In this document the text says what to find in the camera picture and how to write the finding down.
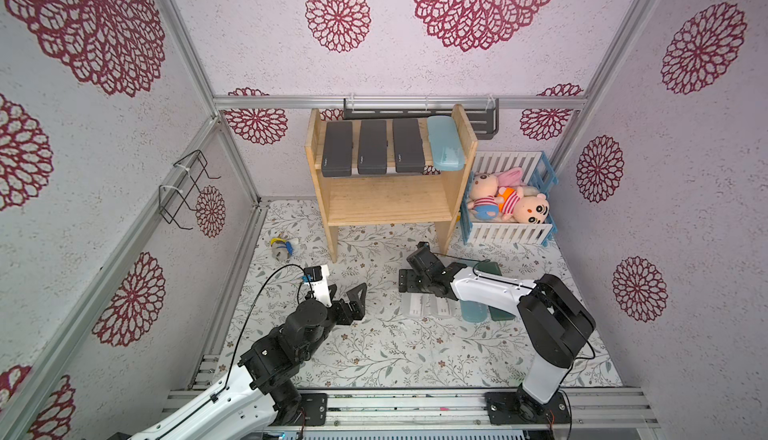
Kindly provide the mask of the dark green pencil case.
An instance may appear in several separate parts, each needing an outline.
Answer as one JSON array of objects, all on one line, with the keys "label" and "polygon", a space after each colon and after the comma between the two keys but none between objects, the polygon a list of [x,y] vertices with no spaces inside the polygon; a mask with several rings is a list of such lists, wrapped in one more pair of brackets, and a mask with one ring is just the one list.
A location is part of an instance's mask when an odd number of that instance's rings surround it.
[{"label": "dark green pencil case", "polygon": [[[476,265],[476,271],[498,275],[498,276],[502,275],[499,264],[497,262],[493,262],[489,260],[479,262]],[[489,310],[490,318],[495,322],[505,322],[505,321],[511,321],[516,319],[515,314],[497,309],[495,307],[488,306],[488,310]]]}]

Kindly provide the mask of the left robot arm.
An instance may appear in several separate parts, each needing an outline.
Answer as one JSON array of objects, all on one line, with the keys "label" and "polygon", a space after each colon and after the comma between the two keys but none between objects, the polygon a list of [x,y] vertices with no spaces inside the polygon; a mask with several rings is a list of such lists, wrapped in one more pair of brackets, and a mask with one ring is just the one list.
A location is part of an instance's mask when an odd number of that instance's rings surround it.
[{"label": "left robot arm", "polygon": [[365,316],[367,285],[325,305],[301,302],[285,322],[255,341],[227,375],[134,439],[240,439],[298,419],[301,395],[292,378],[336,326]]}]

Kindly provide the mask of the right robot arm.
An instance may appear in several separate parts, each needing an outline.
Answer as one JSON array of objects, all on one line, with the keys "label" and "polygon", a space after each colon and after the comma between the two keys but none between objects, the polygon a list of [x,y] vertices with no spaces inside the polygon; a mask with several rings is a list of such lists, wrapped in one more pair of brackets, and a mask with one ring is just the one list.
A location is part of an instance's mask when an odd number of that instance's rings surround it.
[{"label": "right robot arm", "polygon": [[402,294],[484,304],[523,322],[535,357],[518,387],[521,410],[544,409],[575,366],[578,354],[590,345],[596,322],[555,275],[545,274],[538,280],[504,277],[484,271],[484,261],[467,262],[459,257],[446,265],[426,242],[417,245],[407,263],[398,273]]}]

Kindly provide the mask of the clear pencil case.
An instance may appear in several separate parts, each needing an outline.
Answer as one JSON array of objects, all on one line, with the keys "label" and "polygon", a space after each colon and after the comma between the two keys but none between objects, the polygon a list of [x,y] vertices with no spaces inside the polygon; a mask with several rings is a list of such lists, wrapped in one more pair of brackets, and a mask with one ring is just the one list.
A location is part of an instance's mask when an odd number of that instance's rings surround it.
[{"label": "clear pencil case", "polygon": [[423,316],[424,299],[425,295],[421,293],[402,293],[400,297],[400,313],[406,317],[421,318]]},{"label": "clear pencil case", "polygon": [[451,318],[455,315],[456,302],[447,298],[430,297],[427,300],[427,315],[437,319]]}]

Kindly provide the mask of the teal pencil case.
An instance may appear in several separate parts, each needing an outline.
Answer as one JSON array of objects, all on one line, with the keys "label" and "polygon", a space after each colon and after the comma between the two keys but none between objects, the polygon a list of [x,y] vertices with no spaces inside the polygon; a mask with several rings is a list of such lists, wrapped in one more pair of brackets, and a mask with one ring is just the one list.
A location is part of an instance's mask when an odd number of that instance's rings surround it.
[{"label": "teal pencil case", "polygon": [[460,308],[463,320],[469,323],[483,323],[489,316],[488,307],[479,302],[461,300]]}]

